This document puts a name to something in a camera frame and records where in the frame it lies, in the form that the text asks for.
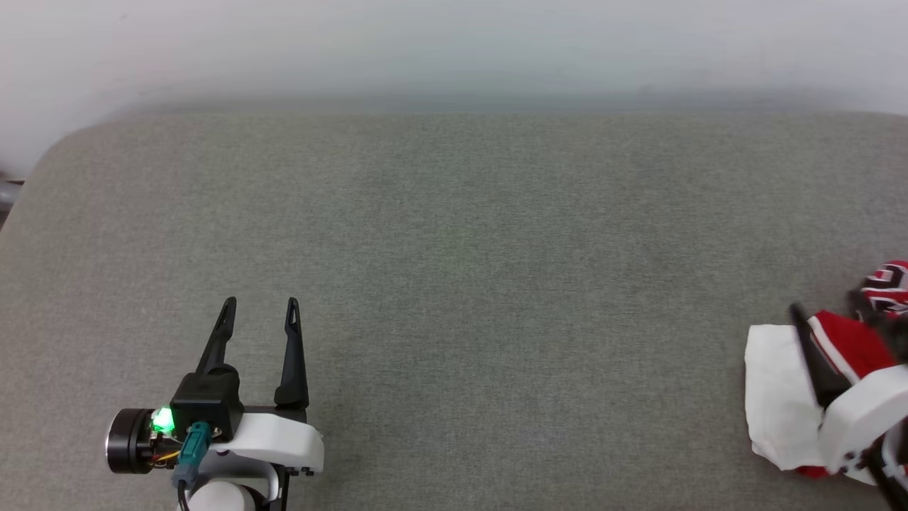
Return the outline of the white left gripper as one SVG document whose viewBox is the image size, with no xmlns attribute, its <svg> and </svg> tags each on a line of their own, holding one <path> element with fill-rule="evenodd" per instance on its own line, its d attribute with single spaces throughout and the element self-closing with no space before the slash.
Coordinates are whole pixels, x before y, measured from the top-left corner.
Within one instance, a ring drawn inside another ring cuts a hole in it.
<svg viewBox="0 0 908 511">
<path fill-rule="evenodd" d="M 228 297 L 215 321 L 195 374 L 238 376 L 225 362 L 236 323 L 237 299 Z M 307 408 L 309 386 L 299 302 L 290 297 L 284 324 L 287 342 L 276 408 Z M 186 454 L 175 437 L 167 405 L 158 410 L 121 410 L 105 440 L 114 473 L 170 472 L 179 499 L 286 499 L 295 476 L 322 472 L 324 443 L 313 426 L 272 412 L 246 413 L 230 442 L 211 441 Z"/>
</svg>

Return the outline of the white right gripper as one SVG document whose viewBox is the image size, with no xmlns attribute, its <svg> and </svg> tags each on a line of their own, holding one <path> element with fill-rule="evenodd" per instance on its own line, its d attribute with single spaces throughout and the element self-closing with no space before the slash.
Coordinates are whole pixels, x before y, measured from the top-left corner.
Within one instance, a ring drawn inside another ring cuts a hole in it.
<svg viewBox="0 0 908 511">
<path fill-rule="evenodd" d="M 892 316 L 876 310 L 860 291 L 851 291 L 853 316 L 875 331 L 900 363 L 908 363 L 908 314 Z M 908 366 L 872 372 L 853 387 L 814 338 L 800 304 L 789 307 L 789 317 L 815 401 L 826 410 L 819 430 L 821 462 L 830 473 L 846 466 L 846 456 L 869 449 L 876 439 L 908 417 Z"/>
</svg>

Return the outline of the red and white garment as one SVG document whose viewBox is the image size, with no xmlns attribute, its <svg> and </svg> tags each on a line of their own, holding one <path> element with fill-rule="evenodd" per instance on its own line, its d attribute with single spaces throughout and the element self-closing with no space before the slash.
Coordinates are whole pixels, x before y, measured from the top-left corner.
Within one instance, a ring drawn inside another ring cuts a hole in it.
<svg viewBox="0 0 908 511">
<path fill-rule="evenodd" d="M 908 314 L 908 260 L 879 266 L 856 288 L 873 306 L 892 316 Z M 819 327 L 821 345 L 835 357 L 843 356 L 847 372 L 865 378 L 869 372 L 895 365 L 894 356 L 870 328 L 861 326 L 849 307 L 848 316 L 828 310 L 807 314 Z M 753 453 L 782 471 L 808 478 L 827 478 L 821 462 L 817 427 L 821 410 L 809 388 L 807 369 L 797 332 L 789 324 L 754 324 L 745 351 L 745 415 Z M 868 473 L 843 473 L 847 478 L 875 485 Z"/>
</svg>

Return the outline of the grey fabric sofa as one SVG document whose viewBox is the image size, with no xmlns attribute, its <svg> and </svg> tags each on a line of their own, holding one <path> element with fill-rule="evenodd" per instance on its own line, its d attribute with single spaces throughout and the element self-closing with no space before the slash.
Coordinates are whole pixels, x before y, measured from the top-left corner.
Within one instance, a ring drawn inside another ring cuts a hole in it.
<svg viewBox="0 0 908 511">
<path fill-rule="evenodd" d="M 178 114 L 53 145 L 0 229 L 0 511 L 169 511 L 110 421 L 289 297 L 326 469 L 289 510 L 885 511 L 753 455 L 751 324 L 908 259 L 908 116 Z"/>
</svg>

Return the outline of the grey metal frame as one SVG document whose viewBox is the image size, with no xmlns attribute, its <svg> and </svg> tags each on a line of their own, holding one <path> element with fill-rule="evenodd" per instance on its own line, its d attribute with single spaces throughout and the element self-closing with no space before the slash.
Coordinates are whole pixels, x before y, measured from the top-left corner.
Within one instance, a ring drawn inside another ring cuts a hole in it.
<svg viewBox="0 0 908 511">
<path fill-rule="evenodd" d="M 7 217 L 23 189 L 25 181 L 0 175 L 0 229 L 3 229 Z"/>
</svg>

